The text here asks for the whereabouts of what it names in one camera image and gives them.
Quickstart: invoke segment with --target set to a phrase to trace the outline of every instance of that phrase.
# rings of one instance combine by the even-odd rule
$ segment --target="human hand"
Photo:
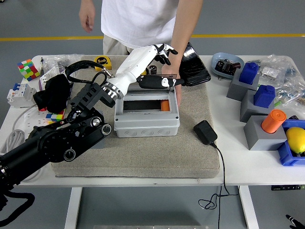
[[[90,33],[93,30],[95,18],[95,7],[92,0],[81,0],[79,17],[82,28]]]
[[[289,216],[289,215],[286,215],[286,218],[292,222],[293,226],[290,225],[289,227],[292,228],[292,229],[305,229],[305,226],[300,223],[299,221],[297,221],[296,219],[294,219],[293,217]]]
[[[179,75],[179,66],[174,66],[174,65],[164,65],[162,67],[162,74],[177,74],[177,79],[180,79]],[[177,104],[178,107],[180,106],[181,99],[182,99],[182,90],[181,90],[181,85],[175,86],[176,90],[176,98],[177,98]]]

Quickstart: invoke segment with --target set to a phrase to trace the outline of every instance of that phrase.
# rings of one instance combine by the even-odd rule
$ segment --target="yellow floor line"
[[[305,37],[305,33],[270,33],[270,34],[193,34],[192,38],[276,38]],[[101,40],[103,36],[71,36],[71,37],[8,37],[0,38],[0,42],[25,41],[64,41],[64,40]]]

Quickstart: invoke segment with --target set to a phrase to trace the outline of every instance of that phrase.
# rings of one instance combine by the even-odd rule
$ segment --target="tape measure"
[[[106,69],[111,70],[111,61],[108,56],[97,56],[94,59],[95,62],[102,64]],[[100,72],[102,69],[99,67],[94,67],[97,72]]]

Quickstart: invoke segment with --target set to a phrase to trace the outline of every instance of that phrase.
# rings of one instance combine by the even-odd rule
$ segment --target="beige pants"
[[[104,55],[129,55],[132,48],[128,48],[118,40],[108,37],[104,34],[103,54]]]

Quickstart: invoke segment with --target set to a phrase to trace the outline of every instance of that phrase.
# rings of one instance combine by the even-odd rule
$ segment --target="orange object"
[[[274,109],[262,122],[261,127],[265,132],[273,134],[277,131],[277,129],[283,124],[286,119],[287,116],[283,111]]]
[[[168,100],[161,100],[161,111],[170,111],[170,103]]]

